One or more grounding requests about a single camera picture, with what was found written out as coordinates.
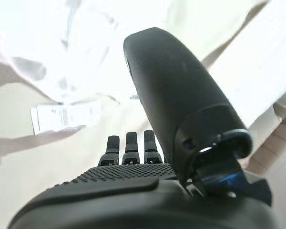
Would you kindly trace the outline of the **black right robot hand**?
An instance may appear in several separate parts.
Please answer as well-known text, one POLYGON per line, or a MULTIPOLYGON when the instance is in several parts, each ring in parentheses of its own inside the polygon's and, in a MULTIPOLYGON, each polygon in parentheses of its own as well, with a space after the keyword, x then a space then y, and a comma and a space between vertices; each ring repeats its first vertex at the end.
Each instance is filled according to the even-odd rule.
POLYGON ((250 133, 222 90, 173 35, 150 28, 123 43, 152 129, 110 136, 98 166, 28 202, 11 229, 279 229, 265 178, 239 159, 250 133))

